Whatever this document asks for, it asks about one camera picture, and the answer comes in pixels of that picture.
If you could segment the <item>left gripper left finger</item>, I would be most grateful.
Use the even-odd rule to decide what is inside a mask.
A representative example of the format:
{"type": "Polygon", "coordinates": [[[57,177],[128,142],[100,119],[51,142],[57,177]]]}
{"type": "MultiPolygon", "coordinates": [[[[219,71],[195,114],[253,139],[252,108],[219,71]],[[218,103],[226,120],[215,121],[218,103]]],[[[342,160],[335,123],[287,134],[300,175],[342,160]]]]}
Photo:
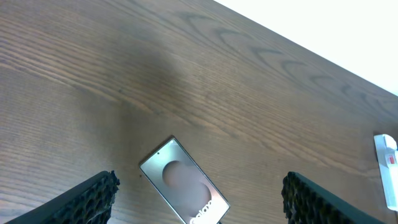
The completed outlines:
{"type": "Polygon", "coordinates": [[[107,224],[120,180],[101,171],[7,224],[107,224]]]}

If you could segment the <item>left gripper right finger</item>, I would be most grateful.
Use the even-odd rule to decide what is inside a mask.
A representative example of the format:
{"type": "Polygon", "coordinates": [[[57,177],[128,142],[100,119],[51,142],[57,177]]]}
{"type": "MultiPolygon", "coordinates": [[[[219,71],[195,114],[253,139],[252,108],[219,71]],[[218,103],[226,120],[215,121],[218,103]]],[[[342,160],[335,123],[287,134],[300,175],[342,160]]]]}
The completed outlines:
{"type": "Polygon", "coordinates": [[[289,223],[381,224],[298,172],[289,172],[281,191],[283,210],[289,223]]]}

